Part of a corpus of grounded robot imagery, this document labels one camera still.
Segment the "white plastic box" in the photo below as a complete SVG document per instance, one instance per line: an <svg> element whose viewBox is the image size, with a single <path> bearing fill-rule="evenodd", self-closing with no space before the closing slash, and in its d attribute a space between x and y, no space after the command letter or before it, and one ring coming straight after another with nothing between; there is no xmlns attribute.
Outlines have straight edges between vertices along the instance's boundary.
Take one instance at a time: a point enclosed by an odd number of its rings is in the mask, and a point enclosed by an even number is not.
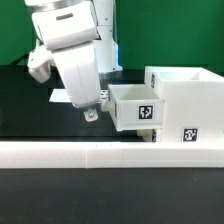
<svg viewBox="0 0 224 224"><path fill-rule="evenodd" d="M117 131L163 126L164 100L147 85L109 85L110 115Z"/></svg>
<svg viewBox="0 0 224 224"><path fill-rule="evenodd" d="M146 67L145 85L109 89L118 131L139 130L157 142L224 140L224 78L206 69ZM153 119L137 119L144 105L154 105Z"/></svg>

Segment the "green background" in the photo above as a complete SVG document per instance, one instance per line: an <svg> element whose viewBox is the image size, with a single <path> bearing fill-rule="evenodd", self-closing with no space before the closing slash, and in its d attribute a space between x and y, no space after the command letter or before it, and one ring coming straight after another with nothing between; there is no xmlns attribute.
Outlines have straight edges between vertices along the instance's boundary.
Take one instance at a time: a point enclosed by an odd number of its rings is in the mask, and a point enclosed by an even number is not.
<svg viewBox="0 0 224 224"><path fill-rule="evenodd" d="M33 49L23 0L0 3L0 65ZM117 0L120 64L202 66L224 73L223 0Z"/></svg>

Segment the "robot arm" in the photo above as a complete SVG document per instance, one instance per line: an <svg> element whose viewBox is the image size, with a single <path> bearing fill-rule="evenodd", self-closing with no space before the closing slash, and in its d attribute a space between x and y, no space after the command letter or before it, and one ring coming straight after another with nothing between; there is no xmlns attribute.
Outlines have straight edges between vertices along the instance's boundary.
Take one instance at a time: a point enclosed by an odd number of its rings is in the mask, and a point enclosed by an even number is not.
<svg viewBox="0 0 224 224"><path fill-rule="evenodd" d="M42 0L42 3L26 0L28 6L34 7L33 24L43 42L30 53L30 74L39 82L46 81L53 59L75 107L98 103L100 83L93 40L99 35L93 3L82 0Z"/></svg>

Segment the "cable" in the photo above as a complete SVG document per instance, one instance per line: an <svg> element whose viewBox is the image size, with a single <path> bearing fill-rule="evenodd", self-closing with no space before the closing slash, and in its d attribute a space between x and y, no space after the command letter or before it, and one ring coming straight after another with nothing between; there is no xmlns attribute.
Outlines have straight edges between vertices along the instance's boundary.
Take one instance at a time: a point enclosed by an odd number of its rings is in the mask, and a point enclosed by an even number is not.
<svg viewBox="0 0 224 224"><path fill-rule="evenodd" d="M114 2L114 39L117 43L117 10L116 10L116 0L113 0Z"/></svg>
<svg viewBox="0 0 224 224"><path fill-rule="evenodd" d="M21 62L22 60L26 60L29 58L29 53L24 54L23 56L19 57L18 59L12 61L9 65L18 65L19 62Z"/></svg>

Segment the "black table surface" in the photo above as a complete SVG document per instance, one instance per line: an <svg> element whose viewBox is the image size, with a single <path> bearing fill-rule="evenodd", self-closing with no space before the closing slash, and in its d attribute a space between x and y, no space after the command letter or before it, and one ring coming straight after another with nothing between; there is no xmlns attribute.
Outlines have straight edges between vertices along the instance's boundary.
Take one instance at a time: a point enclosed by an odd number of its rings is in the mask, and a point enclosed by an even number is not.
<svg viewBox="0 0 224 224"><path fill-rule="evenodd" d="M102 86L143 76L113 73ZM57 73L40 85L24 67L1 66L0 140L142 141L117 133L107 113L86 124L71 105L49 103L53 88L63 88ZM2 169L0 223L223 224L224 170Z"/></svg>

